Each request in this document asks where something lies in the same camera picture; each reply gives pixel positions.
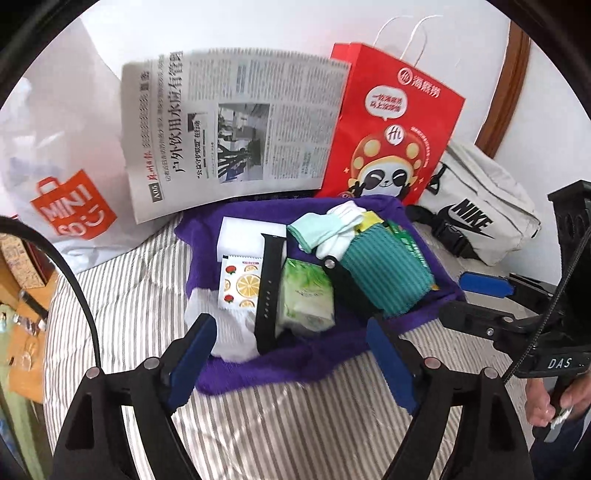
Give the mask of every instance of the miniso plastic bag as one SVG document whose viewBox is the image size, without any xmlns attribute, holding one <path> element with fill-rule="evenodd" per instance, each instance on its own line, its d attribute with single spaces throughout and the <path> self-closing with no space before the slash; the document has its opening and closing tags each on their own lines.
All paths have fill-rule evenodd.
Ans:
<svg viewBox="0 0 591 480">
<path fill-rule="evenodd" d="M 39 55 L 0 111 L 0 176 L 19 218 L 78 273 L 135 248 L 119 79 L 80 20 Z"/>
</svg>

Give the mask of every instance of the blue gripper pad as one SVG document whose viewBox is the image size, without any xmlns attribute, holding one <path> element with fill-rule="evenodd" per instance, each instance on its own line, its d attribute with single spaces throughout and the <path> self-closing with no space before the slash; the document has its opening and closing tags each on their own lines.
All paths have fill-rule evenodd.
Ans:
<svg viewBox="0 0 591 480">
<path fill-rule="evenodd" d="M 412 415 L 417 408 L 413 377 L 374 318 L 368 320 L 365 339 L 378 361 L 394 400 L 398 406 L 406 408 L 407 412 Z"/>
<path fill-rule="evenodd" d="M 500 299 L 504 299 L 514 292 L 513 286 L 504 278 L 472 272 L 463 273 L 460 276 L 458 285 L 464 291 L 482 293 L 483 295 Z"/>
<path fill-rule="evenodd" d="M 195 326 L 195 328 L 199 328 L 197 335 L 170 374 L 171 391 L 166 403 L 171 411 L 182 407 L 189 401 L 195 388 L 195 382 L 216 343 L 217 324 L 215 318 L 207 313 L 202 313 L 196 320 L 196 323 L 198 322 L 201 323 L 201 327 Z"/>
</svg>

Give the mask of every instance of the white wall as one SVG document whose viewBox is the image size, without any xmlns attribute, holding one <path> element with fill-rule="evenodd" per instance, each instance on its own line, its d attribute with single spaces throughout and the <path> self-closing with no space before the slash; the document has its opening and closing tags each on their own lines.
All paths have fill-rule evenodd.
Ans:
<svg viewBox="0 0 591 480">
<path fill-rule="evenodd" d="M 532 197 L 542 230 L 504 260 L 510 270 L 539 280 L 560 279 L 560 248 L 547 195 L 576 180 L 591 180 L 591 121 L 550 59 L 532 46 L 524 88 L 495 157 Z"/>
<path fill-rule="evenodd" d="M 426 15 L 427 48 L 419 68 L 466 98 L 456 136 L 474 141 L 504 59 L 508 19 L 485 0 L 100 0 L 83 22 L 109 67 L 179 49 L 269 47 L 328 56 L 335 42 L 373 43 L 399 56 L 414 24 Z M 414 61 L 424 35 L 407 58 Z M 12 213 L 2 195 L 0 213 Z"/>
</svg>

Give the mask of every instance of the lemon print packet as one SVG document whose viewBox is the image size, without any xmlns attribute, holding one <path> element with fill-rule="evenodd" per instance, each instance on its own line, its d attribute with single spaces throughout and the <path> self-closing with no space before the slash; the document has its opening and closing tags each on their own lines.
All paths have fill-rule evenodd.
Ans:
<svg viewBox="0 0 591 480">
<path fill-rule="evenodd" d="M 256 311 L 262 258 L 224 255 L 217 305 L 226 310 Z"/>
</svg>

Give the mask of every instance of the newspaper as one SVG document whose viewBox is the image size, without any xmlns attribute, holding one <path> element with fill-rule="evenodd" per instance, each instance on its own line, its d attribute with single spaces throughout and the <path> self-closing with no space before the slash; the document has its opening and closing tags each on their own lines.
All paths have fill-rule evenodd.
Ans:
<svg viewBox="0 0 591 480">
<path fill-rule="evenodd" d="M 124 66 L 122 145 L 138 223 L 322 186 L 349 64 L 264 49 Z"/>
</svg>

